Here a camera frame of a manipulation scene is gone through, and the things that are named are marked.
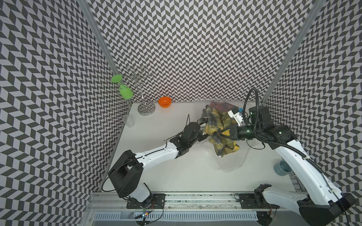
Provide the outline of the green plastic wine glass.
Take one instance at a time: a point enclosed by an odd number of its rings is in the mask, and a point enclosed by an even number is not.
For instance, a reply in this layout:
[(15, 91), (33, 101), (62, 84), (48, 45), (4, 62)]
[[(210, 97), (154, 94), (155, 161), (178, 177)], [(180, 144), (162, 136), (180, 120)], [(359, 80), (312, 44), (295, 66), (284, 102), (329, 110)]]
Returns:
[(122, 82), (123, 76), (120, 74), (114, 75), (111, 78), (112, 83), (116, 83), (119, 85), (119, 93), (125, 100), (129, 100), (133, 97), (133, 91)]

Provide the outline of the orange bowl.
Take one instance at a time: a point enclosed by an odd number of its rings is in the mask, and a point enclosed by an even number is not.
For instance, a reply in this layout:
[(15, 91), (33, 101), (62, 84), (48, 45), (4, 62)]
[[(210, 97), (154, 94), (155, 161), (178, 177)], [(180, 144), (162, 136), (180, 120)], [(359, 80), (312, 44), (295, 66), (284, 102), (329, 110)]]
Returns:
[(170, 97), (161, 97), (158, 100), (158, 104), (162, 107), (162, 108), (168, 108), (172, 103), (172, 99)]

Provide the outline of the aluminium front rail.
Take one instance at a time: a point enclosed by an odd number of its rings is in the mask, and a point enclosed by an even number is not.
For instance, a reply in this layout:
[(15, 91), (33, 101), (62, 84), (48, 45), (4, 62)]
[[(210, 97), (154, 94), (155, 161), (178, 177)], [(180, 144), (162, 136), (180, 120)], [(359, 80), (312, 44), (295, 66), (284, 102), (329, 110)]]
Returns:
[[(163, 192), (166, 194), (165, 212), (176, 211), (260, 211), (275, 209), (242, 209), (235, 194), (253, 192)], [(128, 199), (118, 197), (117, 193), (95, 193), (91, 195), (85, 211), (134, 211), (127, 209)]]

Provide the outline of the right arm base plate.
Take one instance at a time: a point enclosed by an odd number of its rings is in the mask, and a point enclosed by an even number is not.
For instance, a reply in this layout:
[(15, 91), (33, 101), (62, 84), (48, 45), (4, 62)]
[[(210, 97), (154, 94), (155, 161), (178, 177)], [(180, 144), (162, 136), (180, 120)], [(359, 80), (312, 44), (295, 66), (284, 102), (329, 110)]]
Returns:
[(240, 202), (242, 209), (279, 209), (280, 206), (269, 204), (259, 194), (241, 193), (235, 194), (234, 198)]

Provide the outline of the teal mug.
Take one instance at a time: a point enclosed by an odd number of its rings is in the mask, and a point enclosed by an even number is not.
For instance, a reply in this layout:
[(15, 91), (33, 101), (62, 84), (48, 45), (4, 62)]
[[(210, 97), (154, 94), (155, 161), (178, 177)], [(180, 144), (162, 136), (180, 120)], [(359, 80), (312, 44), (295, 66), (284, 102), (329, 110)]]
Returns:
[(292, 172), (292, 168), (285, 160), (281, 160), (274, 165), (274, 171), (279, 176), (286, 176)]

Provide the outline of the yellow plaid shirt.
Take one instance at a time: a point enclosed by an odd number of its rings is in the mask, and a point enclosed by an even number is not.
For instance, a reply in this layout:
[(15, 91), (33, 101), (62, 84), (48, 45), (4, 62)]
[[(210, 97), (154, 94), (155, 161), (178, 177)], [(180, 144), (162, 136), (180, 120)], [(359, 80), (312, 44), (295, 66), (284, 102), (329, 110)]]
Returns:
[(206, 113), (206, 126), (203, 132), (209, 135), (209, 142), (214, 145), (216, 155), (223, 157), (237, 152), (240, 146), (236, 141), (229, 139), (230, 132), (222, 132), (227, 127), (237, 124), (236, 121), (231, 119), (228, 113), (222, 114), (215, 109), (210, 109), (209, 105), (206, 105), (204, 110)]

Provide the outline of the red black plaid shirt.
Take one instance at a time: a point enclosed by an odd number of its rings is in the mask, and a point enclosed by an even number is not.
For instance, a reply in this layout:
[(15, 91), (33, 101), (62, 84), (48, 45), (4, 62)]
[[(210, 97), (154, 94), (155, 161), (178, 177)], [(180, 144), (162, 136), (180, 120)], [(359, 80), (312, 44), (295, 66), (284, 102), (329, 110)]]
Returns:
[(235, 105), (232, 105), (230, 103), (227, 103), (227, 102), (216, 102), (216, 101), (212, 101), (210, 104), (210, 109), (215, 109), (216, 111), (218, 111), (219, 113), (227, 113), (229, 112), (230, 110), (232, 111), (236, 111), (238, 112), (239, 111), (239, 107), (235, 106)]

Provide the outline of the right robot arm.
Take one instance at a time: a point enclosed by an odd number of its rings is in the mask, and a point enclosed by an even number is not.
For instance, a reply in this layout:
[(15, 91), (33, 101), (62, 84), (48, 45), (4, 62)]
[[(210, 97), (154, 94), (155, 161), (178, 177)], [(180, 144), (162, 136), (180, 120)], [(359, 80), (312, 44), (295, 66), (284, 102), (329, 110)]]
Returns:
[(250, 108), (248, 120), (244, 120), (237, 110), (229, 111), (228, 115), (237, 122), (227, 128), (230, 139), (248, 141), (256, 138), (267, 143), (306, 189), (305, 193), (287, 192), (261, 184), (254, 190), (252, 207), (283, 207), (299, 214), (310, 226), (326, 226), (356, 204), (351, 193), (343, 193), (325, 177), (288, 126), (273, 124), (267, 107)]

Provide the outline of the clear plastic vacuum bag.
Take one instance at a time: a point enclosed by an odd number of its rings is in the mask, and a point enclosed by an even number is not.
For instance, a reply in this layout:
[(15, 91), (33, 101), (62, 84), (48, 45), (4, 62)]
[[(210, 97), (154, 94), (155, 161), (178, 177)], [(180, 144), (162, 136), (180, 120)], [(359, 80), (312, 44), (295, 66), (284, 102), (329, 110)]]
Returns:
[(203, 109), (203, 113), (198, 124), (207, 140), (214, 147), (216, 158), (215, 161), (220, 169), (225, 173), (230, 173), (239, 169), (245, 162), (249, 150), (246, 141), (236, 141), (229, 138), (229, 126), (238, 125), (237, 121), (229, 116), (229, 111), (238, 111), (236, 105), (212, 101)]

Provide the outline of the clear glass cup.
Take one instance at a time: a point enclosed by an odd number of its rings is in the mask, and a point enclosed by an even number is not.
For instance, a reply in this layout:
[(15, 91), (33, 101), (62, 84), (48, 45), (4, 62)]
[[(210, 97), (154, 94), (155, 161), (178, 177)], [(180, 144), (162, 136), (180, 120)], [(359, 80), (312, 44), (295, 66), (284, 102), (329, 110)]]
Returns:
[(135, 125), (135, 119), (133, 115), (126, 115), (123, 117), (123, 122), (125, 125), (129, 128), (133, 127)]

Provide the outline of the chrome glass holder stand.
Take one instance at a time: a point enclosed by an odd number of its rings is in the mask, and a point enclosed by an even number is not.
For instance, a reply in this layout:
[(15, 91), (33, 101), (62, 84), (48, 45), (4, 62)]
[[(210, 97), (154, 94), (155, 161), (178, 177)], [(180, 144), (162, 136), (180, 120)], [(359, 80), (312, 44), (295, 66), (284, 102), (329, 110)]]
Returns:
[(145, 99), (145, 90), (144, 90), (146, 79), (149, 77), (149, 74), (146, 72), (144, 66), (140, 67), (128, 66), (127, 71), (131, 77), (134, 87), (137, 90), (137, 94), (139, 94), (141, 98), (141, 103), (138, 106), (138, 113), (141, 116), (152, 115), (155, 112), (156, 107), (154, 103), (149, 102)]

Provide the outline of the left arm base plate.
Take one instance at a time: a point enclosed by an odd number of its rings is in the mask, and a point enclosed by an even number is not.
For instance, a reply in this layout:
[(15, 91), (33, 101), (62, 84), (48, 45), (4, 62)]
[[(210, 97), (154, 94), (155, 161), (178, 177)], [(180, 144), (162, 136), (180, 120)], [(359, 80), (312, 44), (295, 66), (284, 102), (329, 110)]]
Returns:
[(135, 198), (128, 198), (127, 209), (163, 209), (165, 206), (166, 194), (156, 193), (152, 194), (143, 202), (138, 202)]

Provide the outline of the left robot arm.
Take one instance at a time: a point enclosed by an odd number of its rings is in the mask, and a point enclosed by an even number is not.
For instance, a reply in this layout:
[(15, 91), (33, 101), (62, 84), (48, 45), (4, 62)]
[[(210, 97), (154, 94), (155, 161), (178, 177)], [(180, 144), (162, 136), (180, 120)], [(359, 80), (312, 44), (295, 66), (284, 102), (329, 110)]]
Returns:
[(125, 151), (110, 168), (107, 179), (120, 198), (130, 197), (140, 203), (147, 203), (153, 194), (146, 184), (140, 183), (142, 173), (185, 155), (196, 142), (207, 137), (198, 123), (190, 122), (180, 133), (167, 139), (161, 147), (139, 153)]

